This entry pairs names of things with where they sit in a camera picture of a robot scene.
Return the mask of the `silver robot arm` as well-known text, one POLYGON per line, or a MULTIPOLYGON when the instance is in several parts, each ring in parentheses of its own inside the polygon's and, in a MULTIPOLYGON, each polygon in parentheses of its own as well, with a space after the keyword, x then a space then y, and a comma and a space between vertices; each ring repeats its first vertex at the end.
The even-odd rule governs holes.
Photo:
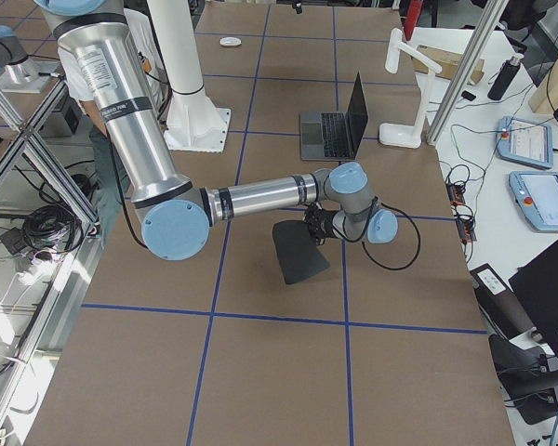
POLYGON ((397 219, 379 202, 356 162, 213 190, 196 188, 178 171, 171 152, 221 151, 231 115, 206 94, 186 2, 149 4, 174 89, 166 126, 157 119, 121 2, 45 1, 41 7, 58 46, 81 67, 133 185, 142 240, 156 256, 184 260, 196 255, 217 222, 324 200, 339 204, 328 220, 331 236, 349 243, 394 239, 397 219))
POLYGON ((0 25, 0 89, 7 93, 41 93, 61 78, 60 62, 33 59, 13 30, 0 25))

